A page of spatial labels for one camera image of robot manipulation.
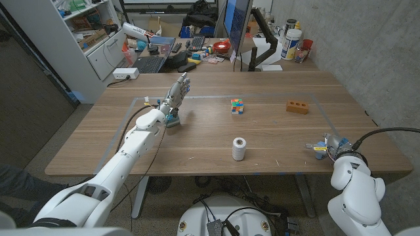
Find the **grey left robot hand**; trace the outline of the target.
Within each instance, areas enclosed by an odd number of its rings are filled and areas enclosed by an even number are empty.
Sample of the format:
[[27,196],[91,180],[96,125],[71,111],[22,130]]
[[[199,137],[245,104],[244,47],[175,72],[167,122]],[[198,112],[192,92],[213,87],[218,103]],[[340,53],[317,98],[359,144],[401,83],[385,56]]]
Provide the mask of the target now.
[[184,72],[168,90],[159,106],[159,110],[167,115],[170,111],[178,109],[189,90],[190,79],[187,77],[187,73]]

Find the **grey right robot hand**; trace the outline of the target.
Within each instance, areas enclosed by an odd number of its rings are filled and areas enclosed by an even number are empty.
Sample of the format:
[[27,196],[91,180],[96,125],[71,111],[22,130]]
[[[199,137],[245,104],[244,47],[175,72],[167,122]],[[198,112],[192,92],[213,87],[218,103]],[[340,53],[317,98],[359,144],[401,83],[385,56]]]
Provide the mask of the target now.
[[335,162],[341,152],[352,149],[352,144],[346,138],[328,133],[324,133],[323,137],[323,141],[305,145],[306,149],[311,149],[315,152],[318,160],[328,157]]

